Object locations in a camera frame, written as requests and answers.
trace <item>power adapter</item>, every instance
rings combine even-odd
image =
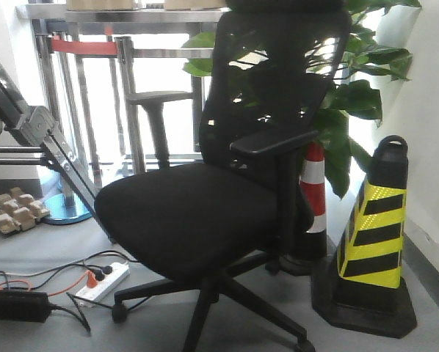
[[[44,292],[0,291],[0,319],[43,323],[50,313],[51,304]]]

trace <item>caster wheel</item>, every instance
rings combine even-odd
[[[278,272],[280,271],[280,262],[278,262],[278,260],[268,262],[265,265],[265,270],[267,270],[270,275],[273,275],[273,276],[277,275]]]
[[[114,323],[123,323],[128,316],[128,310],[123,304],[115,304],[112,307],[112,320]]]
[[[294,346],[294,352],[316,352],[313,344],[307,340],[302,342],[298,342],[296,346]]]

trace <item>power strip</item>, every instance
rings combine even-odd
[[[99,302],[130,274],[128,264],[112,263],[110,266],[113,268],[113,272],[106,275],[104,280],[99,281],[97,286],[93,288],[84,286],[76,296]],[[80,301],[79,305],[83,307],[94,306],[94,304],[85,301]]]

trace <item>traffic cone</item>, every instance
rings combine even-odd
[[[309,144],[300,176],[300,191],[314,214],[309,230],[296,229],[291,251],[280,258],[280,267],[293,275],[309,275],[314,263],[327,254],[327,219],[325,215],[324,148]]]
[[[401,278],[407,143],[380,142],[333,257],[311,276],[313,308],[331,325],[401,338],[417,326]]]
[[[327,217],[325,215],[324,148],[311,143],[302,168],[300,187],[314,212],[313,226],[297,239],[297,257],[318,260],[327,254]]]

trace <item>seat cushion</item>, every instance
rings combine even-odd
[[[117,180],[95,209],[109,234],[169,279],[196,279],[276,233],[275,194],[240,175],[189,164]]]

